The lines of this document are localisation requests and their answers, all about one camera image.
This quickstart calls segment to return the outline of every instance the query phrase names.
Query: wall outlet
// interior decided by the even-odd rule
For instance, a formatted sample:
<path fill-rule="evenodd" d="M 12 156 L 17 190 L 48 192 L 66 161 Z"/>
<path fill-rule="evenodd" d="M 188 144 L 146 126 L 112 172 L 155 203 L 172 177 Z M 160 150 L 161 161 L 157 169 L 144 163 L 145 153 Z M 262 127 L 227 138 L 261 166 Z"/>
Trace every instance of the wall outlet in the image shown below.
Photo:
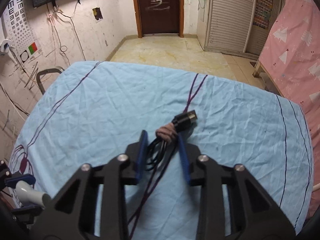
<path fill-rule="evenodd" d="M 8 53 L 10 51 L 10 46 L 11 46 L 12 42 L 8 39 L 4 39 L 1 43 L 1 46 L 0 46 L 0 53 L 1 55 L 2 54 L 5 54 L 5 53 Z"/>

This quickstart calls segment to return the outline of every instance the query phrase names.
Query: wrinkled fabric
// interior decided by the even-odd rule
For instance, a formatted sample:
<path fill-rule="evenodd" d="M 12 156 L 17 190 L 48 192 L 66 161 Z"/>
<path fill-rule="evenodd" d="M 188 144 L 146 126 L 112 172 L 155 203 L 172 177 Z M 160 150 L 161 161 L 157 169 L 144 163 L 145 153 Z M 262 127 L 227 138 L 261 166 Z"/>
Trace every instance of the wrinkled fabric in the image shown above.
<path fill-rule="evenodd" d="M 16 146 L 26 147 L 54 104 L 95 64 L 74 63 L 57 78 L 28 117 Z M 143 129 L 151 142 L 155 130 L 185 108 L 195 75 L 157 66 L 98 65 L 28 148 L 35 189 L 53 197 L 83 163 L 107 163 L 136 142 Z M 194 91 L 203 77 L 198 76 Z M 299 232 L 313 185 L 312 147 L 300 107 L 256 87 L 208 76 L 191 102 L 193 109 L 198 120 L 188 142 L 219 164 L 243 163 L 278 205 L 282 198 L 281 209 Z M 11 158 L 12 172 L 19 170 L 21 160 Z M 145 172 L 138 186 L 126 187 L 128 217 L 139 205 L 149 176 Z M 133 239 L 194 240 L 199 200 L 200 189 L 187 186 L 176 153 L 145 204 Z M 226 233 L 228 218 L 226 209 Z"/>
<path fill-rule="evenodd" d="M 315 184 L 320 183 L 320 11 L 313 0 L 285 0 L 271 28 L 260 62 L 285 98 L 306 114 L 315 157 Z M 309 214 L 320 204 L 312 194 Z"/>

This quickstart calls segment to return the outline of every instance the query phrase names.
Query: bolt head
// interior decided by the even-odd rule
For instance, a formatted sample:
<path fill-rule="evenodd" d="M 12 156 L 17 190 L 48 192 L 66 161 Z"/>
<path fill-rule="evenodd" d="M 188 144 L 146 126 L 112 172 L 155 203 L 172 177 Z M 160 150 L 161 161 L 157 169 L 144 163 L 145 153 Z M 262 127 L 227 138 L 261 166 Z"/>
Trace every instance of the bolt head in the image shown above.
<path fill-rule="evenodd" d="M 125 162 L 128 158 L 129 158 L 129 157 L 128 157 L 127 154 L 120 154 L 120 155 L 117 157 L 118 161 L 120 161 L 120 162 Z"/>
<path fill-rule="evenodd" d="M 237 164 L 237 165 L 235 166 L 235 170 L 236 170 L 236 171 L 244 171 L 244 170 L 245 170 L 245 166 L 242 165 L 242 164 Z"/>
<path fill-rule="evenodd" d="M 199 155 L 198 160 L 200 162 L 207 162 L 209 160 L 209 157 L 207 155 Z"/>
<path fill-rule="evenodd" d="M 88 171 L 88 170 L 90 170 L 90 168 L 91 168 L 91 166 L 90 166 L 90 164 L 88 164 L 88 163 L 85 163 L 85 164 L 83 164 L 83 165 L 81 166 L 81 170 L 82 170 L 82 171 Z"/>

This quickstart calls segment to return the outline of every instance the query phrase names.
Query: pink bedding with tree pattern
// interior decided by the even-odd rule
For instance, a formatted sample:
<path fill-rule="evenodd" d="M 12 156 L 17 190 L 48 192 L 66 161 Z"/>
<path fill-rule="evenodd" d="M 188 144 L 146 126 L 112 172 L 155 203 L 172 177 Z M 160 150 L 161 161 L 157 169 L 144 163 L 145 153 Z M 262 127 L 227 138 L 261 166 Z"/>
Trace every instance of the pink bedding with tree pattern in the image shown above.
<path fill-rule="evenodd" d="M 259 57 L 284 97 L 299 104 L 309 126 L 314 184 L 320 183 L 320 11 L 313 0 L 285 0 Z M 312 193 L 309 214 L 320 204 Z"/>

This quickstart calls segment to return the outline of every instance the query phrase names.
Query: dark red door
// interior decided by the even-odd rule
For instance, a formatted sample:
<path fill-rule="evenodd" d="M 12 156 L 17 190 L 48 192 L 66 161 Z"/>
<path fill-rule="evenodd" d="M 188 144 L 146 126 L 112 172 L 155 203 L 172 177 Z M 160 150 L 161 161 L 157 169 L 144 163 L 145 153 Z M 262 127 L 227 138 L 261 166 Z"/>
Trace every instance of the dark red door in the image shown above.
<path fill-rule="evenodd" d="M 139 0 L 143 34 L 179 33 L 179 0 Z"/>

